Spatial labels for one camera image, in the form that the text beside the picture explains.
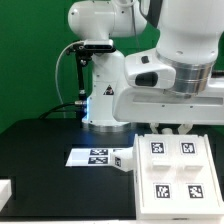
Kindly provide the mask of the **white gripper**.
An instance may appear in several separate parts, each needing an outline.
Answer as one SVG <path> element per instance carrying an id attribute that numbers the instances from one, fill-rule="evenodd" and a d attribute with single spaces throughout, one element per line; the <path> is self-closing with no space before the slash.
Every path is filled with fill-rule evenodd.
<path id="1" fill-rule="evenodd" d="M 117 121 L 150 123 L 153 134 L 159 124 L 181 124 L 177 131 L 185 135 L 196 125 L 224 125 L 224 97 L 199 94 L 182 98 L 160 90 L 126 88 L 113 98 L 113 117 Z"/>

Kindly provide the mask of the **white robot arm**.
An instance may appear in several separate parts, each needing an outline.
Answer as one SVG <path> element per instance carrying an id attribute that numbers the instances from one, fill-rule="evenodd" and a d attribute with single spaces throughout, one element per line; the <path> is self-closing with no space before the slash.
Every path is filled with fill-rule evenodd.
<path id="1" fill-rule="evenodd" d="M 224 125 L 224 78 L 212 76 L 224 33 L 224 0 L 143 0 L 137 27 L 117 2 L 74 4 L 73 32 L 88 42 L 159 30 L 156 46 L 127 56 L 116 86 L 112 116 L 119 122 Z"/>

